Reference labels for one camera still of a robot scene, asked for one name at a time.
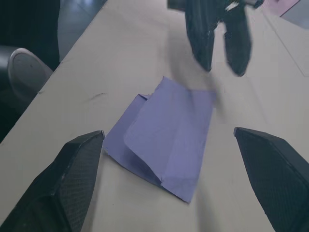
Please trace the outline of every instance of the purple paper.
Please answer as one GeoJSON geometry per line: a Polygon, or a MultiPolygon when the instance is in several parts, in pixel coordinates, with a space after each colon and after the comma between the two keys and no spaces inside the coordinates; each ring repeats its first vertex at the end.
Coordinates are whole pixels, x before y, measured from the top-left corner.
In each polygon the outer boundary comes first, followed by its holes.
{"type": "Polygon", "coordinates": [[[104,139],[103,147],[121,166],[148,182],[159,186],[161,182],[151,169],[124,143],[124,134],[126,130],[136,118],[148,97],[148,95],[141,94],[135,97],[133,102],[104,139]]]}
{"type": "Polygon", "coordinates": [[[150,97],[134,99],[103,146],[129,171],[190,202],[214,99],[213,91],[188,90],[164,77],[150,97]]]}

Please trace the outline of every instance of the black chair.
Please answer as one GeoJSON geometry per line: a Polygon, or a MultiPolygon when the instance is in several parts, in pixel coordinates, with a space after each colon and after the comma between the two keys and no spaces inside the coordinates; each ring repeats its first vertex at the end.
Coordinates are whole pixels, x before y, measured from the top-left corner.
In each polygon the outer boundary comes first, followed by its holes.
{"type": "Polygon", "coordinates": [[[52,73],[30,51],[0,45],[0,142],[52,73]]]}

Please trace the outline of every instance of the gray chair armrest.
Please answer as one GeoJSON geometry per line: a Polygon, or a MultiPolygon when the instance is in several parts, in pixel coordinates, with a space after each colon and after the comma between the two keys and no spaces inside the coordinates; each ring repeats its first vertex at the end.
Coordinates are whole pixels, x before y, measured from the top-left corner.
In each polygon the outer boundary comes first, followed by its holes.
{"type": "Polygon", "coordinates": [[[0,100],[20,113],[28,107],[52,73],[30,51],[0,46],[0,100]]]}

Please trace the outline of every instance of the table surface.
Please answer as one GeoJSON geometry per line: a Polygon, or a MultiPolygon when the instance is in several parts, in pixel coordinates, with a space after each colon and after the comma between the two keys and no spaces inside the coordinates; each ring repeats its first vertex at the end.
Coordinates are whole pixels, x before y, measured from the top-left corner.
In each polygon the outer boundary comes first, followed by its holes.
{"type": "Polygon", "coordinates": [[[282,137],[309,160],[309,78],[300,59],[308,60],[309,46],[302,44],[308,33],[287,36],[298,28],[260,10],[248,9],[248,18],[252,59],[239,78],[225,62],[223,25],[206,73],[192,56],[184,14],[167,10],[166,0],[107,2],[0,144],[0,223],[67,141],[96,130],[108,133],[138,93],[152,93],[166,76],[218,94],[192,202],[103,155],[83,230],[273,232],[233,129],[282,137]]]}

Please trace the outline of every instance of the pink object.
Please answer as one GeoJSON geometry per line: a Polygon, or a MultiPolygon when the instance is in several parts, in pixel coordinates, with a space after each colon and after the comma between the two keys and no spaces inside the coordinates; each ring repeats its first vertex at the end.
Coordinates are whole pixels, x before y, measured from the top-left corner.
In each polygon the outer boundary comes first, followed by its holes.
{"type": "Polygon", "coordinates": [[[270,11],[272,14],[282,16],[299,0],[265,0],[262,5],[263,10],[270,11]]]}

